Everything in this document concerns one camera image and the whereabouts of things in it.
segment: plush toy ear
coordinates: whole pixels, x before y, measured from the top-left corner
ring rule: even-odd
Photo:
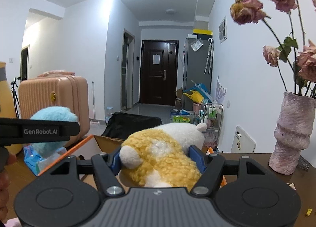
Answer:
[[[200,132],[202,131],[206,131],[207,129],[207,125],[206,123],[199,123],[197,126],[196,126],[196,129]]]
[[[122,146],[119,157],[122,164],[128,169],[135,169],[143,162],[137,151],[128,145]]]

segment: tripod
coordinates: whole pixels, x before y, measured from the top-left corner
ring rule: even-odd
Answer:
[[[18,87],[18,85],[16,84],[17,80],[21,80],[21,77],[15,77],[14,81],[11,82],[11,85],[12,85],[11,93],[12,93],[12,96],[13,96],[15,115],[16,115],[16,118],[19,119],[20,117],[19,117],[18,106],[20,107],[20,103],[19,103],[19,99],[18,99],[18,96],[17,96],[16,91],[15,91],[15,86]]]

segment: wooden table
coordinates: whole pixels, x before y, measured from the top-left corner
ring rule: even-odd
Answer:
[[[5,167],[11,179],[11,183],[8,188],[10,199],[7,203],[7,208],[8,208],[7,219],[12,219],[16,217],[16,214],[13,208],[13,202],[14,202],[15,196],[19,193],[21,189],[23,189],[26,185],[31,183],[36,178],[36,176],[31,172],[31,170],[24,163],[23,151],[17,154],[16,157],[17,157],[17,162],[15,162],[13,165],[8,165]]]
[[[242,154],[234,153],[222,153],[226,159],[229,160],[239,160]],[[247,154],[251,156],[254,160],[259,162],[261,165],[270,169],[268,166],[268,161],[271,154]],[[27,184],[33,181],[36,176],[29,170],[23,161],[23,152],[18,154],[17,162],[11,166],[6,166],[6,169],[11,178],[11,185],[9,187],[10,200],[7,204],[8,215],[7,218],[11,219],[16,217],[13,209],[13,201],[16,194]],[[281,178],[286,183],[294,183],[298,194],[302,200],[302,208],[300,215],[294,225],[294,227],[315,227],[316,226],[316,169],[313,166],[309,167],[309,171],[305,172],[300,168],[296,168],[296,171],[292,175],[281,175],[275,173],[279,178]],[[227,182],[232,182],[236,180],[236,176],[227,175],[225,176]],[[312,214],[307,217],[305,213],[307,209],[313,209]]]
[[[268,162],[271,154],[235,154],[235,153],[221,153],[228,160],[239,160],[242,155],[248,155],[260,163],[265,168],[272,171]],[[276,174],[280,179],[286,183],[294,183],[298,194],[301,197],[302,207],[301,212],[296,220],[294,227],[315,227],[316,226],[316,169],[311,165],[308,172],[296,168],[292,175]],[[234,175],[225,176],[227,183],[236,180]],[[307,209],[313,210],[310,216],[306,216]]]

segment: yellow and white plush toy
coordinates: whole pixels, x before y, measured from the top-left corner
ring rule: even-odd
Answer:
[[[123,174],[139,186],[187,187],[190,191],[201,173],[187,155],[189,147],[202,149],[207,128],[189,123],[170,123],[130,135],[122,144]]]

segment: textured vase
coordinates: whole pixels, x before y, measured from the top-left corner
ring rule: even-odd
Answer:
[[[11,94],[11,88],[7,82],[5,73],[5,63],[0,62],[0,117],[2,118],[16,118],[13,97]],[[7,146],[12,154],[17,154],[21,151],[21,144],[14,144]]]
[[[284,93],[274,131],[277,142],[269,160],[269,166],[274,171],[286,175],[294,173],[301,150],[309,146],[315,108],[316,100],[313,98]]]

